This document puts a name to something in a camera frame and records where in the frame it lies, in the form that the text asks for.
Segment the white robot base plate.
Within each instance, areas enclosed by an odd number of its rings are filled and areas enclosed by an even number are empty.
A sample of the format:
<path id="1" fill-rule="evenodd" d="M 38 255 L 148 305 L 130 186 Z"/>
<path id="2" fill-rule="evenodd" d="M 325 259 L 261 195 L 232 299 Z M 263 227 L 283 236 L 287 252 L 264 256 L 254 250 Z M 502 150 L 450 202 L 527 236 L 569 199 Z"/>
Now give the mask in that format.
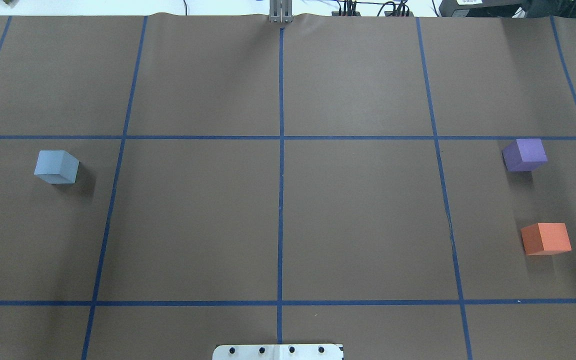
<path id="1" fill-rule="evenodd" d="M 224 344 L 215 347 L 213 360 L 343 360 L 342 344 Z"/>

